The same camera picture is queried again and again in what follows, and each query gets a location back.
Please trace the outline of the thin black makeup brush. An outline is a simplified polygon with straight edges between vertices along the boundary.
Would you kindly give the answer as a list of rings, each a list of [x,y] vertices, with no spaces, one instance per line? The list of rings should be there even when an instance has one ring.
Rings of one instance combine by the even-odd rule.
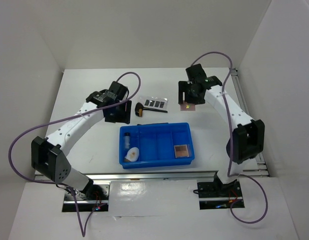
[[[147,124],[137,124],[137,126],[151,126],[151,125],[164,125],[168,124],[168,122],[157,122],[157,123],[147,123]]]

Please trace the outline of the clear bottle black cap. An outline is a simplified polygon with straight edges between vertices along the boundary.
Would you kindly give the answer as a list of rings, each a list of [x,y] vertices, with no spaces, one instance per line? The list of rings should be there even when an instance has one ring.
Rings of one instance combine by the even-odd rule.
[[[130,147],[130,133],[129,132],[125,132],[124,133],[124,149],[125,150],[129,150],[131,147]]]

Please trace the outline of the brown eyeshadow palette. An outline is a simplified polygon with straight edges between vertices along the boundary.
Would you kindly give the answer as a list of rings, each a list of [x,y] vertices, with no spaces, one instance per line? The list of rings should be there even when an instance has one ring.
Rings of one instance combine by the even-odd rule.
[[[187,144],[174,145],[173,147],[174,147],[174,156],[176,159],[189,158],[191,156],[191,152]]]

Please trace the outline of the pink square compact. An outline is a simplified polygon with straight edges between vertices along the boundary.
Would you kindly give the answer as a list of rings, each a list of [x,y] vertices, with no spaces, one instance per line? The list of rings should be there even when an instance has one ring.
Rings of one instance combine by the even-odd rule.
[[[195,111],[196,105],[193,103],[183,102],[182,104],[180,104],[180,110],[181,111]]]

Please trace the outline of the large black powder brush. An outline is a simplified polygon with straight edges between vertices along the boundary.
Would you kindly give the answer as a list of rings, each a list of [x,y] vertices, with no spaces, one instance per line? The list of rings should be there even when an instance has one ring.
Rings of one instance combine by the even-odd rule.
[[[135,109],[134,109],[134,112],[135,112],[135,115],[137,117],[142,117],[143,116],[143,112],[144,111],[151,111],[151,112],[159,112],[159,113],[168,113],[167,110],[161,110],[161,109],[153,109],[153,108],[149,108],[149,107],[145,107],[143,106],[140,102],[138,102],[136,105],[135,105]]]

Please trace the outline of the white oval compact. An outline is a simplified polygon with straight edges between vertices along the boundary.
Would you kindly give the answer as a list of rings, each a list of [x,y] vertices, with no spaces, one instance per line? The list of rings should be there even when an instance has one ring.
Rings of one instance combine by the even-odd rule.
[[[139,158],[140,150],[137,147],[132,147],[128,150],[126,156],[124,157],[124,162],[131,163],[136,162]]]

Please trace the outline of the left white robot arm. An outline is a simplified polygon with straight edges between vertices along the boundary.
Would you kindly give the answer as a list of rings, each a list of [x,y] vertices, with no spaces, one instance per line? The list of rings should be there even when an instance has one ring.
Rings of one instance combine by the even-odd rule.
[[[58,130],[31,142],[31,166],[56,185],[67,185],[75,189],[81,199],[94,200],[102,194],[102,189],[93,180],[74,169],[67,155],[77,141],[101,120],[128,122],[127,110],[131,107],[128,100],[129,90],[114,81],[109,89],[94,91],[74,115]]]

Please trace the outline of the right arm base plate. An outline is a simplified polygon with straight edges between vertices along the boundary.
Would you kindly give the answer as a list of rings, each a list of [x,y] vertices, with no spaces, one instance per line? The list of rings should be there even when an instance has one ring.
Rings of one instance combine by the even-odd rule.
[[[198,196],[200,210],[244,208],[243,194],[239,181],[231,183],[224,189],[214,182],[198,182],[197,189],[193,193]]]

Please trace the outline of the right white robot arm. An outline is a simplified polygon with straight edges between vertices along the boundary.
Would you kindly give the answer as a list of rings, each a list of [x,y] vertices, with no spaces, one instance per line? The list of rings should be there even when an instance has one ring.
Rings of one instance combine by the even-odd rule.
[[[265,124],[255,120],[230,97],[225,84],[216,76],[207,76],[201,64],[186,68],[187,81],[178,82],[178,104],[209,103],[229,126],[226,152],[229,164],[213,177],[211,192],[224,196],[235,185],[246,161],[264,149]]]

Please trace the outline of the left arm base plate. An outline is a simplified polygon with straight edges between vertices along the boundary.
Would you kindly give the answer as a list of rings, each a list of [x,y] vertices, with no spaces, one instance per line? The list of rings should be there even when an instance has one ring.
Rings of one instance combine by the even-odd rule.
[[[79,212],[90,212],[93,208],[95,208],[96,212],[109,211],[109,195],[111,184],[109,181],[97,181],[96,183],[100,186],[102,191],[99,193],[92,193],[92,197],[86,197],[85,194],[74,190]],[[69,190],[65,190],[64,192],[61,211],[63,213],[76,212],[74,197]]]

